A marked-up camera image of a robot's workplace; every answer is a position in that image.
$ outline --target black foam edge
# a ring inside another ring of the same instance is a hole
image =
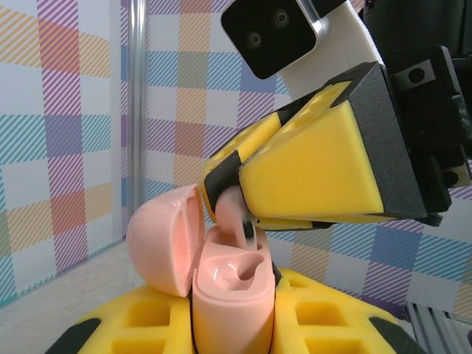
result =
[[[241,165],[239,153],[233,151],[206,175],[204,185],[212,212],[215,212],[216,202],[222,192],[230,187],[239,186],[238,173]]]
[[[290,119],[292,119],[295,114],[305,107],[306,104],[313,98],[313,96],[320,91],[321,89],[310,92],[309,94],[306,94],[305,96],[300,97],[299,99],[294,100],[277,109],[276,112],[279,117],[280,125],[283,127],[285,124],[287,124]]]
[[[280,273],[280,270],[275,265],[274,261],[272,261],[272,271],[274,272],[275,277],[275,287],[277,287],[282,279],[282,273]]]
[[[398,354],[427,354],[420,345],[400,327],[379,317],[371,317],[370,323],[381,334],[383,339]]]
[[[312,229],[319,230],[319,229],[329,229],[335,223],[328,223],[326,221],[312,221],[311,226]]]
[[[244,238],[247,240],[254,239],[254,225],[251,220],[244,220],[243,221],[243,232]]]
[[[45,354],[78,354],[101,322],[100,319],[87,319],[71,326]]]
[[[351,83],[332,107],[347,100],[354,111],[382,197],[382,215],[425,217],[426,208],[390,97],[384,68],[377,62],[362,63],[337,78]]]
[[[465,3],[464,20],[462,28],[462,54],[466,55],[472,52],[472,3],[468,0]]]
[[[452,199],[444,183],[443,170],[437,157],[412,154],[412,161],[427,212],[448,211]]]
[[[431,227],[440,227],[443,221],[443,216],[436,212],[431,212],[426,216],[426,218],[415,219],[417,222]]]
[[[331,224],[329,227],[307,227],[307,228],[298,227],[295,229],[264,229],[264,231],[270,231],[270,232],[316,231],[320,229],[329,229],[332,225],[334,224]]]
[[[193,349],[195,351],[195,354],[198,354],[197,344],[195,342],[195,334],[193,332],[193,301],[192,301],[192,295],[193,295],[193,287],[190,286],[189,293],[187,295],[187,298],[189,300],[189,306],[190,306],[190,327],[191,327],[191,334],[192,334]]]

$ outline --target yellow foam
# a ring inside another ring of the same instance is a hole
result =
[[[271,354],[395,354],[369,321],[396,323],[391,314],[295,271],[280,272]],[[77,323],[93,318],[102,322],[79,354],[195,354],[188,298],[145,285]]]
[[[395,354],[369,318],[384,310],[295,271],[280,269],[271,354]]]
[[[79,354],[192,354],[188,298],[166,295],[149,285],[99,308],[78,323],[101,323]]]
[[[210,208],[207,190],[204,183],[207,175],[234,151],[237,151],[241,163],[244,163],[257,151],[257,149],[264,145],[280,129],[280,127],[281,125],[277,112],[269,114],[258,122],[242,130],[235,138],[218,151],[218,153],[205,161],[201,171],[200,190],[208,214],[213,222],[216,222],[215,214]]]
[[[241,168],[241,189],[254,215],[342,221],[342,215],[384,212],[349,101],[330,107],[348,84],[315,95]]]

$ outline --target white surface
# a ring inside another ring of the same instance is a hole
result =
[[[94,151],[83,154],[83,184],[85,188],[111,182],[111,151]]]
[[[28,15],[38,16],[38,1],[37,0],[1,0],[1,5],[20,13],[27,13]]]
[[[33,50],[39,49],[39,43]],[[0,63],[0,107],[2,114],[44,114],[43,75],[39,68]]]
[[[121,243],[0,309],[0,353],[45,353],[81,316],[142,284]]]
[[[271,249],[272,260],[279,268],[290,268],[290,261],[292,258],[292,244],[285,240],[278,240],[269,237],[268,245]]]
[[[109,39],[110,18],[105,14],[109,11],[111,2],[110,0],[78,0],[79,30]]]
[[[207,125],[236,128],[239,91],[206,90]]]
[[[147,87],[149,119],[176,120],[177,88]]]
[[[111,113],[111,84],[110,79],[105,77],[80,76],[80,96],[82,115],[95,115]]]
[[[212,23],[209,33],[209,50],[210,52],[237,52],[233,43],[221,26],[221,14],[212,13]]]
[[[460,282],[453,280],[414,271],[406,299],[415,304],[452,312],[460,284]]]
[[[154,181],[168,184],[174,183],[174,158],[173,153],[146,150],[147,172],[146,177]]]
[[[36,243],[20,251],[13,252],[13,272],[17,292],[34,286],[38,279],[46,279],[56,274],[54,238]]]
[[[450,335],[452,342],[456,346],[458,353],[471,354],[472,347],[469,345],[467,340],[467,334],[469,330],[472,330],[472,324],[470,320],[466,319],[466,322],[452,319],[441,319],[446,327],[446,335]]]
[[[283,107],[292,102],[290,96],[287,94],[275,94],[274,96],[274,110]]]
[[[319,89],[332,77],[360,63],[383,63],[369,31],[349,1],[325,18],[330,27],[323,41],[280,72],[292,100]]]
[[[106,245],[113,243],[111,214],[89,221],[86,228],[88,254],[93,254]]]
[[[49,194],[48,160],[3,164],[5,204],[8,209],[25,207],[51,198]]]
[[[180,15],[152,15],[149,17],[149,50],[178,51],[178,24]]]
[[[398,320],[398,324],[400,325],[400,327],[402,327],[405,330],[405,332],[407,332],[410,335],[410,337],[412,337],[416,341],[411,323],[407,321]]]
[[[452,205],[444,216],[440,227],[424,226],[423,234],[451,238],[458,241],[471,241],[471,202],[466,199],[452,199]]]
[[[337,289],[362,294],[368,268],[368,260],[330,252],[324,283]]]

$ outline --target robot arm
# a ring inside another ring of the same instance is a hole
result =
[[[295,2],[302,9],[306,5]],[[316,10],[316,1],[312,4]],[[277,9],[264,5],[267,12]],[[271,32],[270,22],[258,27],[262,43],[265,37],[275,36],[281,46],[291,50],[290,55],[282,55],[283,51],[277,52],[281,49],[254,49],[241,41],[247,32],[254,33],[249,30],[250,24],[239,29],[227,25],[229,19],[243,12],[243,0],[236,0],[223,14],[223,28],[253,72],[263,76],[258,65],[273,58],[272,69],[290,83],[290,93],[294,83],[306,91],[325,75],[325,71],[316,71],[313,63],[324,63],[331,72],[343,70],[313,91],[291,94],[299,98],[244,128],[206,162],[201,190],[213,221],[218,219],[215,208],[219,196],[236,186],[257,225],[266,230],[319,229],[333,223],[398,219],[439,226],[438,213],[451,205],[449,189],[471,184],[467,157],[472,138],[468,115],[471,97],[470,87],[465,85],[471,67],[465,63],[471,59],[466,50],[472,6],[448,1],[431,9],[422,0],[368,1],[361,15],[372,34],[371,42],[365,32],[361,33],[363,25],[354,21],[350,22],[350,32],[346,29],[344,34],[341,25],[333,27],[341,23],[341,15],[352,20],[352,14],[339,12],[350,4],[333,5],[324,17],[318,16],[324,32],[317,32],[313,25],[314,49],[299,58],[294,56],[297,49],[300,54],[302,47],[310,47],[302,25],[284,29],[301,38],[296,48],[284,42],[280,28]],[[400,14],[411,21],[398,25],[393,33],[387,31]],[[425,20],[425,29],[419,34],[414,14]],[[429,26],[428,20],[437,23],[443,14],[461,19],[459,26],[448,29],[451,33],[429,28],[434,26]],[[261,19],[270,14],[254,16]],[[361,33],[357,37],[352,34],[355,26]],[[338,38],[341,44],[333,43],[334,32],[343,35]],[[413,39],[399,40],[409,37],[408,33]],[[426,34],[436,38],[424,41]],[[350,58],[345,53],[344,61],[334,58],[338,66],[332,65],[326,52],[339,51],[341,46],[346,49],[349,44],[343,38],[357,40],[351,44],[354,52],[356,45],[364,46],[368,52],[364,62],[361,56]],[[369,52],[372,43],[385,63],[368,62],[375,56],[375,49]],[[355,65],[347,68],[349,62]]]

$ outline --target yellow foam tray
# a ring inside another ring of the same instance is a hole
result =
[[[392,315],[295,271],[280,271],[271,354],[395,353],[369,321],[378,317],[396,323]],[[195,353],[188,298],[166,295],[149,285],[77,323],[87,319],[101,323],[79,354]]]

